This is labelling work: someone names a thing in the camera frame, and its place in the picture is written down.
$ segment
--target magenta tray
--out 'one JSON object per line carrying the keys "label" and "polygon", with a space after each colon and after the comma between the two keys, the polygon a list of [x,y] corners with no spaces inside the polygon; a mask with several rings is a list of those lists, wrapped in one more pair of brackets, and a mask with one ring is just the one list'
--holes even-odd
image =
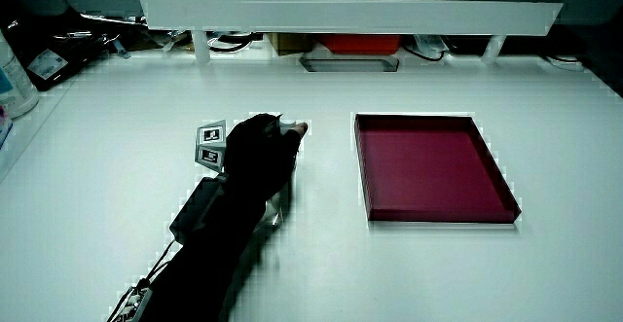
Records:
{"label": "magenta tray", "polygon": [[355,116],[369,221],[512,224],[521,210],[471,117]]}

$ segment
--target red tray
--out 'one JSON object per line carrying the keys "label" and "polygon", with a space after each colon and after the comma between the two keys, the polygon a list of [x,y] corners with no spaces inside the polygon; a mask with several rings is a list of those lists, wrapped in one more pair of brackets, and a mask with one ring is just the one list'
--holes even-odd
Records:
{"label": "red tray", "polygon": [[368,220],[512,224],[521,213],[470,117],[361,115]]}
{"label": "red tray", "polygon": [[318,42],[334,54],[395,54],[400,35],[318,34]]}

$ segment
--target white tabletop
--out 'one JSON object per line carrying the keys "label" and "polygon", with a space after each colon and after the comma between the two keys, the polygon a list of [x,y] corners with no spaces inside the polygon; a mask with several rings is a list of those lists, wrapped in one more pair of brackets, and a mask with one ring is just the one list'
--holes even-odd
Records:
{"label": "white tabletop", "polygon": [[[194,163],[196,128],[253,112],[310,130],[292,213],[232,321],[620,320],[623,101],[595,75],[408,54],[397,73],[308,73],[260,47],[202,66],[112,56],[72,79],[0,184],[1,320],[105,320],[212,175]],[[356,112],[473,113],[522,204],[517,226],[371,226]]]}

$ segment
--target wire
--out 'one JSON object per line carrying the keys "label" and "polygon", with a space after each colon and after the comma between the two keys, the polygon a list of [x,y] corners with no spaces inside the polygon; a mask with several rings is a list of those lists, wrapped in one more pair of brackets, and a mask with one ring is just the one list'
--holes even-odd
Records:
{"label": "wire", "polygon": [[558,61],[565,62],[565,63],[577,63],[577,62],[579,62],[579,60],[577,60],[577,59],[563,59],[563,58],[557,57],[555,55],[550,55],[550,54],[547,54],[546,56],[548,56],[548,57],[550,57],[552,59],[556,59]]}
{"label": "wire", "polygon": [[124,295],[119,299],[119,303],[117,304],[117,306],[115,306],[115,309],[113,310],[113,313],[110,314],[110,317],[108,317],[108,320],[106,320],[106,322],[110,322],[115,317],[117,317],[117,311],[119,310],[119,307],[121,307],[121,304],[126,300],[126,298],[128,297],[129,292],[131,292],[132,289],[134,289],[134,287],[129,287],[128,290],[124,293]]}
{"label": "wire", "polygon": [[426,60],[428,60],[428,61],[440,61],[440,60],[441,60],[441,58],[443,58],[443,57],[444,57],[444,53],[445,53],[445,51],[442,51],[442,52],[441,52],[441,55],[439,56],[439,58],[429,58],[429,57],[427,57],[427,56],[424,56],[424,55],[418,54],[418,53],[417,53],[417,52],[415,52],[415,51],[412,51],[412,50],[407,49],[407,47],[406,47],[406,46],[404,46],[404,45],[402,46],[402,48],[403,48],[403,49],[405,49],[405,51],[406,51],[406,52],[408,52],[408,53],[410,53],[410,54],[414,54],[414,55],[416,55],[416,56],[418,56],[418,57],[420,57],[420,58],[422,58],[422,59],[426,59]]}
{"label": "wire", "polygon": [[161,269],[163,269],[168,263],[170,263],[170,260],[167,262],[164,262],[162,265],[158,266],[158,264],[163,260],[163,258],[166,256],[166,253],[168,253],[168,249],[170,249],[171,245],[173,245],[173,243],[175,242],[175,239],[173,239],[171,241],[171,243],[168,244],[168,246],[166,247],[164,253],[161,255],[161,257],[156,261],[156,264],[154,265],[154,267],[152,268],[152,270],[147,274],[146,278],[143,278],[141,280],[138,281],[138,284],[136,285],[136,287],[129,287],[128,290],[124,293],[124,295],[119,299],[119,302],[117,303],[117,306],[115,307],[115,309],[113,310],[113,312],[110,314],[110,317],[108,317],[107,322],[111,322],[114,320],[115,317],[117,317],[117,311],[119,310],[119,307],[121,307],[122,303],[126,300],[126,298],[128,297],[128,294],[132,291],[132,290],[137,290],[138,286],[141,285],[141,283],[143,283],[145,280],[147,281],[147,283],[149,282],[149,280],[151,279],[151,277],[153,277],[156,273],[158,273]]}
{"label": "wire", "polygon": [[171,260],[167,261],[167,262],[163,262],[162,265],[160,265],[158,268],[156,268],[156,270],[154,271],[154,275],[156,275],[159,271],[161,271],[163,268],[165,268],[165,266],[170,263]]}
{"label": "wire", "polygon": [[164,253],[161,255],[161,257],[156,261],[156,264],[154,265],[154,268],[152,268],[151,272],[149,272],[147,274],[147,279],[151,279],[151,277],[154,276],[154,274],[156,274],[157,272],[157,268],[158,268],[158,264],[163,260],[163,258],[166,256],[166,253],[168,253],[168,249],[170,249],[171,245],[173,245],[173,243],[175,242],[175,239],[173,239],[171,241],[171,243],[168,244],[168,246],[166,247]]}
{"label": "wire", "polygon": [[[218,38],[212,38],[208,40],[207,44],[210,46],[210,49],[212,51],[225,54],[225,53],[233,53],[233,52],[242,50],[245,47],[247,47],[249,44],[251,44],[251,42],[253,42],[254,40],[258,40],[258,39],[260,39],[260,34],[257,34],[257,33],[250,33],[246,35],[223,34],[219,36]],[[234,47],[230,47],[230,48],[218,48],[218,47],[213,46],[213,44],[216,41],[219,41],[225,44],[237,44],[237,45]]]}
{"label": "wire", "polygon": [[[584,71],[584,67],[583,67],[583,66],[581,66],[581,65],[580,65],[579,69],[577,69],[577,70],[576,70],[576,69],[567,69],[567,68],[564,68],[564,67],[562,67],[562,66],[558,66],[558,65],[556,65],[556,64],[555,64],[555,62],[554,62],[554,61],[552,61],[552,58],[551,58],[551,56],[550,56],[550,55],[542,55],[542,56],[541,56],[541,58],[545,59],[545,60],[546,60],[548,63],[550,63],[553,67],[558,68],[558,69],[563,69],[563,70],[572,71],[572,72],[581,72],[581,71]],[[580,60],[573,60],[573,61],[562,60],[562,62],[565,62],[565,63],[576,63],[576,64],[577,64],[577,63],[581,63],[581,61],[580,61]]]}
{"label": "wire", "polygon": [[212,51],[215,51],[215,52],[217,52],[217,53],[221,53],[221,54],[224,54],[224,53],[232,53],[232,52],[236,52],[236,51],[239,51],[239,50],[244,49],[244,48],[245,48],[246,46],[248,46],[250,43],[251,43],[250,41],[247,41],[247,42],[245,42],[245,43],[239,44],[238,46],[234,46],[234,47],[232,47],[232,48],[228,48],[228,49],[216,48],[216,47],[212,47],[212,46],[210,46],[210,49],[211,49]]}

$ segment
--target gloved hand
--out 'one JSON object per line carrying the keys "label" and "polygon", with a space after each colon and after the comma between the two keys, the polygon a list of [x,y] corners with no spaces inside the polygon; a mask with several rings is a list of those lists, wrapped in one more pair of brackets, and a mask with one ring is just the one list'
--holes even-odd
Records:
{"label": "gloved hand", "polygon": [[256,115],[236,125],[227,136],[226,193],[266,201],[289,181],[308,125],[300,123],[281,135],[279,117]]}

